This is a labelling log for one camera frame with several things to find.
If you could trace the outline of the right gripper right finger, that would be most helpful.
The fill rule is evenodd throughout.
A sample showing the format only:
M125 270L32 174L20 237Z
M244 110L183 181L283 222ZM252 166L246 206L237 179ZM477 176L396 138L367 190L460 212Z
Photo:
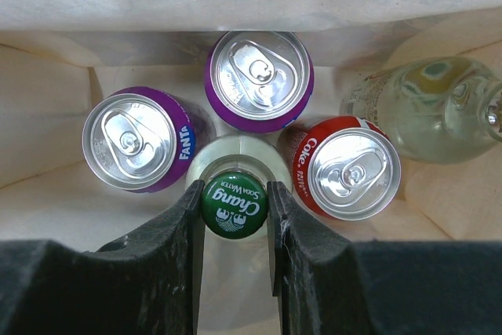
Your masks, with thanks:
M498 334L499 242L352 242L267 185L284 334Z

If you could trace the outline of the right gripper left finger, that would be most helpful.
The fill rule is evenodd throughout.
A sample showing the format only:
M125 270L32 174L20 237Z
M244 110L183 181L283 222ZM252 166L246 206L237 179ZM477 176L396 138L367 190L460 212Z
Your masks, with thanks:
M196 333L203 188L193 182L174 205L95 252L2 242L2 333Z

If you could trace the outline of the red cola can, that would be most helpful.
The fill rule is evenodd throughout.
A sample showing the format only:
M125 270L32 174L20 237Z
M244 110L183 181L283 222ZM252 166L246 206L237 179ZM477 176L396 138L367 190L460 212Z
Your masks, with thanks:
M293 187L311 211L339 220L365 220L397 194L401 162L387 135L355 116L309 117L284 128L278 150Z

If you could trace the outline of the purple soda can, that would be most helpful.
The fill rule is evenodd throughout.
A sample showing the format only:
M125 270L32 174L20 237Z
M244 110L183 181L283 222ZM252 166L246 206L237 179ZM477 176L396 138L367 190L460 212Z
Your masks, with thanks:
M313 63L292 32L229 31L208 55L205 91L229 126L274 133L306 108L315 84Z
M82 150L104 183L136 193L176 183L216 136L208 113L159 89L134 86L105 98L88 115Z

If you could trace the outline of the clear glass bottle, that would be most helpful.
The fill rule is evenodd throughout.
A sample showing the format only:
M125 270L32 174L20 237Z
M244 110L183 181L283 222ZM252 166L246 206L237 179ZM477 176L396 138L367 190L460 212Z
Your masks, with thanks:
M267 234L267 184L293 188L289 168L266 140L244 134L218 137L203 147L188 167L185 185L204 182L201 215L216 236L235 242Z
M413 61L353 86L340 113L378 126L402 157L466 162L501 143L501 77L463 56Z

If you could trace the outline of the cream canvas tote bag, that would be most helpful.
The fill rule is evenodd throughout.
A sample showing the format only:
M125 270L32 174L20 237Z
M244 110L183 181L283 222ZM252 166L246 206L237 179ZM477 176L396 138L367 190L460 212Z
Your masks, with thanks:
M135 195L96 179L80 148L85 116L134 84L206 106L206 53L233 29L298 33L318 79L311 113L412 60L501 69L501 0L1 0L1 237L95 249L174 203L182 182Z

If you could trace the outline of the purple soda can front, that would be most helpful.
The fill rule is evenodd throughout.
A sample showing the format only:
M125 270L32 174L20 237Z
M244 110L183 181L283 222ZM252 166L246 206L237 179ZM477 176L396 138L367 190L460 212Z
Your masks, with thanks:
M306 108L315 84L313 63L292 32L229 31L208 55L205 91L229 126L274 133Z

